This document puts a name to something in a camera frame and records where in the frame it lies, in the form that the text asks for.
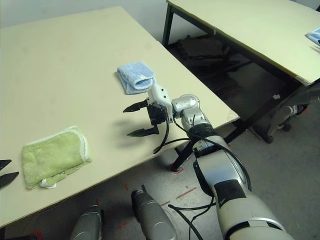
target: silver robot arm segment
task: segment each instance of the silver robot arm segment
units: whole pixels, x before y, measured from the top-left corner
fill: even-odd
[[[200,109],[199,99],[191,94],[172,101],[173,114],[181,117],[185,130],[225,148]],[[194,167],[202,189],[215,197],[220,229],[225,240],[292,240],[265,203],[248,190],[240,165],[224,149],[189,135],[197,158]]]

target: black cable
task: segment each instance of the black cable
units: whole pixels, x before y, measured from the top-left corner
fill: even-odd
[[[178,142],[178,141],[189,141],[189,140],[190,140],[189,138],[177,138],[175,140],[166,142],[163,146],[168,145],[168,144],[172,144],[172,143]]]
[[[178,207],[178,206],[176,206],[175,208],[179,209],[181,211],[194,211],[194,210],[206,209],[206,208],[209,208],[209,207],[212,207],[215,205],[216,205],[216,203],[213,202],[213,203],[210,203],[210,204],[204,205],[204,206],[197,206],[197,207]]]
[[[206,212],[208,212],[208,211],[210,210],[210,208],[213,206],[213,203],[214,203],[214,197],[211,199],[211,202],[210,202],[210,204],[208,205],[208,208],[207,208],[206,210],[200,212],[199,214],[195,215],[195,216],[192,218],[191,224],[192,224],[192,222],[193,222],[194,220],[196,220],[197,217],[199,217],[199,216],[205,214]],[[190,228],[190,225],[189,225],[189,240],[190,240],[190,237],[191,237],[190,235],[191,235],[191,228]]]
[[[177,209],[175,206],[169,204],[168,205],[169,208],[175,210],[182,218],[183,220],[185,220],[185,222],[189,225],[189,227],[193,230],[194,234],[197,236],[197,238],[199,240],[204,240],[202,238],[202,236],[200,235],[200,233],[198,232],[198,230],[196,229],[196,227],[189,221],[189,219],[179,210]]]
[[[153,154],[156,154],[157,152],[159,152],[162,149],[162,147],[165,145],[166,141],[167,141],[167,138],[168,138],[168,135],[169,135],[169,118],[168,118],[167,114],[165,114],[165,122],[166,122],[166,130],[165,130],[164,138],[163,138],[160,146],[156,147],[153,150]]]
[[[240,159],[231,151],[229,150],[228,148],[226,148],[225,146],[222,146],[221,144],[217,143],[217,142],[214,142],[214,141],[211,141],[205,137],[202,137],[202,136],[199,136],[199,135],[196,135],[196,134],[193,134],[187,130],[185,130],[183,127],[181,127],[175,120],[175,118],[173,118],[173,121],[175,123],[175,125],[180,128],[182,131],[184,131],[186,134],[188,135],[191,135],[191,136],[194,136],[195,138],[198,138],[198,139],[201,139],[201,140],[204,140],[204,141],[207,141],[215,146],[218,146],[220,149],[223,149],[225,150],[228,154],[230,154],[234,160],[240,165],[244,175],[245,175],[245,178],[246,178],[246,182],[247,182],[247,187],[249,189],[249,191],[252,190],[252,186],[251,186],[251,180],[250,180],[250,176],[249,176],[249,173],[247,171],[247,169],[245,168],[245,166],[243,165],[243,163],[240,161]]]

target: towel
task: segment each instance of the towel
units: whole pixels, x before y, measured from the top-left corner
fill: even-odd
[[[142,61],[121,65],[116,72],[128,95],[147,92],[156,82],[154,71]]]
[[[27,143],[22,148],[26,188],[55,188],[58,181],[91,161],[88,141],[76,126]]]
[[[320,45],[320,28],[314,30],[313,32],[307,33],[305,36],[315,44]]]

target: beige table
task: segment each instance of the beige table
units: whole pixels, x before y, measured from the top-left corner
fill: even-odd
[[[4,28],[0,40],[0,159],[12,159],[0,174],[20,172],[0,190],[0,227],[154,157],[165,126],[159,135],[126,136],[151,124],[146,109],[122,113],[147,94],[124,94],[119,65],[144,61],[172,99],[195,94],[215,128],[238,118],[121,7]],[[27,190],[22,146],[72,125],[87,136],[93,162],[55,189]],[[171,124],[168,141],[183,137]]]
[[[229,143],[300,87],[319,82],[320,46],[305,34],[320,28],[320,12],[289,0],[167,0],[162,44],[177,14],[285,82],[225,138]]]

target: white wall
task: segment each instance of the white wall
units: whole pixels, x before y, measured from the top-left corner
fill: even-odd
[[[122,6],[158,41],[162,40],[167,3],[165,0],[1,0],[1,27],[33,22]],[[170,42],[187,35],[201,35],[202,31],[179,16],[173,17]]]
[[[317,9],[320,5],[320,0],[296,0],[295,2],[305,5],[312,9]]]

